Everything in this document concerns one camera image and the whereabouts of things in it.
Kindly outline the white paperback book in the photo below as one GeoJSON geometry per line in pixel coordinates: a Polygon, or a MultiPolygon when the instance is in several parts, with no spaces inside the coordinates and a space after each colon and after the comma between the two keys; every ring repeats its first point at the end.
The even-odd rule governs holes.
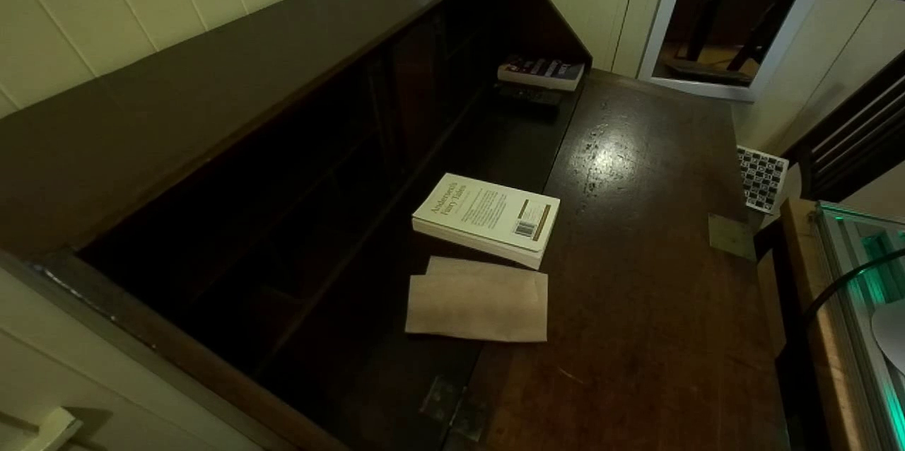
{"type": "Polygon", "coordinates": [[[537,270],[561,201],[452,173],[411,215],[414,231],[537,270]]]}

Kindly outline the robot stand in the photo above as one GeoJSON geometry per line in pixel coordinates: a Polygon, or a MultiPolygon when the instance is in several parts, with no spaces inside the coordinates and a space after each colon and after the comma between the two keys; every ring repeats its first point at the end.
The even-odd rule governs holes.
{"type": "Polygon", "coordinates": [[[873,325],[905,310],[905,216],[789,199],[755,246],[792,451],[905,451],[905,370],[873,325]]]}

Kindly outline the white framed mirror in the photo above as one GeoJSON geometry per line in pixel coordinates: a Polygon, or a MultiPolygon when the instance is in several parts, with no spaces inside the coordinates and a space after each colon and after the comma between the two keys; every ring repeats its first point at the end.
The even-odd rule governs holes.
{"type": "Polygon", "coordinates": [[[815,0],[659,0],[642,81],[752,103],[765,90],[815,0]]]}

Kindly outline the small paper note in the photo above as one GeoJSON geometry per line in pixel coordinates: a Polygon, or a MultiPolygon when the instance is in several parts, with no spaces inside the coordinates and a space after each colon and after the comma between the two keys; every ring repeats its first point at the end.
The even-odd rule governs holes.
{"type": "Polygon", "coordinates": [[[712,248],[735,257],[757,260],[755,238],[746,223],[709,213],[708,242],[712,248]]]}

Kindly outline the dark wooden secretary desk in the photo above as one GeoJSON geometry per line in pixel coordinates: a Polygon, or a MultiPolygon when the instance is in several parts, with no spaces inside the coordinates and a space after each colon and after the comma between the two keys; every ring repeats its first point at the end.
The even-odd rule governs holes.
{"type": "Polygon", "coordinates": [[[284,0],[0,119],[0,251],[262,447],[788,451],[718,102],[590,62],[551,0],[284,0]],[[549,194],[547,341],[404,330],[445,173],[549,194]]]}

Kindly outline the black remote control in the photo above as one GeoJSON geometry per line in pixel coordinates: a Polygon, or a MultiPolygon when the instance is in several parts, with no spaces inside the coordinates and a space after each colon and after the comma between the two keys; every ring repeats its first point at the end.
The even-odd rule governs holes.
{"type": "Polygon", "coordinates": [[[505,103],[522,104],[533,107],[558,107],[563,96],[556,90],[540,89],[523,85],[498,83],[494,85],[496,97],[505,103]]]}

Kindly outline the dark wooden chair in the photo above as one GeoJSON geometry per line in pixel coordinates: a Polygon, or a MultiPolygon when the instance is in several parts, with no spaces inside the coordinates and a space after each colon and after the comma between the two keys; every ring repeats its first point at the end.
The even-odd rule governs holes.
{"type": "Polygon", "coordinates": [[[783,152],[802,199],[841,203],[905,161],[905,49],[783,152]]]}

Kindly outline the checkerboard calibration board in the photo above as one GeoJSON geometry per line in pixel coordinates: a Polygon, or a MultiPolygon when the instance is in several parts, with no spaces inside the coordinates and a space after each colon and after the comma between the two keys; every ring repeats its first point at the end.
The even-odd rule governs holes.
{"type": "Polygon", "coordinates": [[[765,152],[736,147],[745,203],[749,209],[772,215],[788,174],[789,161],[765,152]]]}

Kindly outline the brown paper envelope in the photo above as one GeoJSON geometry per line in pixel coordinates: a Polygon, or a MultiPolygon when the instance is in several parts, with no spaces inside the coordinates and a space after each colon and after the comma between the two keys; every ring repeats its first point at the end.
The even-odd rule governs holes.
{"type": "Polygon", "coordinates": [[[404,331],[507,344],[547,341],[549,281],[539,271],[431,257],[411,275],[404,331]]]}

